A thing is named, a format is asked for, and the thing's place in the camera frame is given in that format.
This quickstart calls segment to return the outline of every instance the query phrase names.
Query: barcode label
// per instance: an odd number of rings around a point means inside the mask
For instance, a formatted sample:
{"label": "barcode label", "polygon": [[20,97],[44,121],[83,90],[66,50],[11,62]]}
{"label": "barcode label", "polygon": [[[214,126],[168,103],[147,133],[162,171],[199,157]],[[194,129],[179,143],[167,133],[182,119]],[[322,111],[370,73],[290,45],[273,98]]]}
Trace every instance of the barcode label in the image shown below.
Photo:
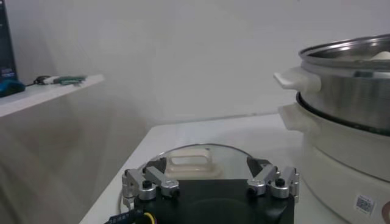
{"label": "barcode label", "polygon": [[369,197],[358,195],[355,203],[355,209],[366,215],[371,215],[371,212],[374,209],[374,201],[372,201]]}

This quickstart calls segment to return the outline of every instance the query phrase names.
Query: white shelf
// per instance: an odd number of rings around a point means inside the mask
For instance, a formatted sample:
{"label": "white shelf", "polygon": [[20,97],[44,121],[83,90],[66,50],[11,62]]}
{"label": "white shelf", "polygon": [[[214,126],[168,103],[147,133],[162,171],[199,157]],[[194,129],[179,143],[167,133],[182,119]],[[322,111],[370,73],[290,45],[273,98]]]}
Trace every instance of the white shelf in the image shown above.
{"label": "white shelf", "polygon": [[24,92],[0,98],[0,117],[95,85],[103,80],[103,75],[91,75],[80,85],[62,86],[57,84],[29,86]]}

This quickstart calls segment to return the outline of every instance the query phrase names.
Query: stainless steel pot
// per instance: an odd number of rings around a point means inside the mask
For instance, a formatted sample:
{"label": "stainless steel pot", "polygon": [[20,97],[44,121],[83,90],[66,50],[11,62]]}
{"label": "stainless steel pot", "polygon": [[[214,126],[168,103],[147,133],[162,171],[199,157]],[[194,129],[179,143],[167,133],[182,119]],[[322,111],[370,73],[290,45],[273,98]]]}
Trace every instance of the stainless steel pot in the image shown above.
{"label": "stainless steel pot", "polygon": [[300,67],[274,77],[283,88],[299,91],[317,115],[390,135],[388,52],[390,34],[322,44],[299,53]]}

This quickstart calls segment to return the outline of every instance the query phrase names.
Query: white pot handle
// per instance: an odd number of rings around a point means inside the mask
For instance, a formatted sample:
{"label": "white pot handle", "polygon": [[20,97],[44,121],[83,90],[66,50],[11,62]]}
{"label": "white pot handle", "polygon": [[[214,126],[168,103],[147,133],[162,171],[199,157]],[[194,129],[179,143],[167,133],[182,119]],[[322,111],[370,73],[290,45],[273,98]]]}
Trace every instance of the white pot handle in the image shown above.
{"label": "white pot handle", "polygon": [[294,89],[301,93],[316,93],[321,90],[321,79],[318,75],[295,67],[284,73],[275,73],[274,78],[283,89]]}
{"label": "white pot handle", "polygon": [[287,130],[300,131],[305,134],[318,135],[320,128],[317,122],[305,114],[298,104],[294,103],[278,108]]}

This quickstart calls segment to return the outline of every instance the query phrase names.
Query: white lid handle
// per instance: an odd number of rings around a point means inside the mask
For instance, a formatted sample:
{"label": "white lid handle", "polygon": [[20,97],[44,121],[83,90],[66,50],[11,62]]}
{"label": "white lid handle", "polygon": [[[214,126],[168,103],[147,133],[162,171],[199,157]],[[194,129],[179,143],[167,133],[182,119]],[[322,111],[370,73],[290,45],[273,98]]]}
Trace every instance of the white lid handle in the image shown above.
{"label": "white lid handle", "polygon": [[295,67],[284,73],[275,73],[274,78],[283,89],[294,89],[301,93],[316,93],[321,90],[321,79],[318,75]]}

